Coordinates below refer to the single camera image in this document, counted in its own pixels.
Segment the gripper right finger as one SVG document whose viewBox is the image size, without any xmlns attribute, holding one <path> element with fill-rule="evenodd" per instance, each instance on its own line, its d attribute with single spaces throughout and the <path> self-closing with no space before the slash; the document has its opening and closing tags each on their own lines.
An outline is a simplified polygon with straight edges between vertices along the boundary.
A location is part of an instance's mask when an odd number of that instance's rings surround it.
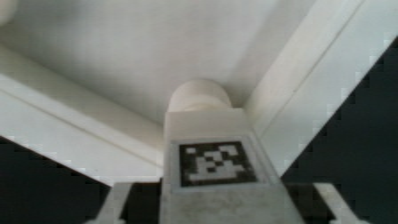
<svg viewBox="0 0 398 224">
<path fill-rule="evenodd" d="M 315 188 L 334 214 L 334 219 L 329 221 L 329 224 L 372 224 L 354 214 L 334 185 L 331 183 L 317 183 Z"/>
</svg>

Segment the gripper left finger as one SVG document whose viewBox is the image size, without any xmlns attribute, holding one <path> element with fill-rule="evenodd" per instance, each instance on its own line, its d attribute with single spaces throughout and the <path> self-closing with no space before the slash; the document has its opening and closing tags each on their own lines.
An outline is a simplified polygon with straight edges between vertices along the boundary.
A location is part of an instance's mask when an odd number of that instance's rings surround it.
<svg viewBox="0 0 398 224">
<path fill-rule="evenodd" d="M 114 184 L 98 216 L 84 224 L 127 224 L 127 221 L 121 218 L 121 214 L 127 205 L 130 189 L 132 183 Z"/>
</svg>

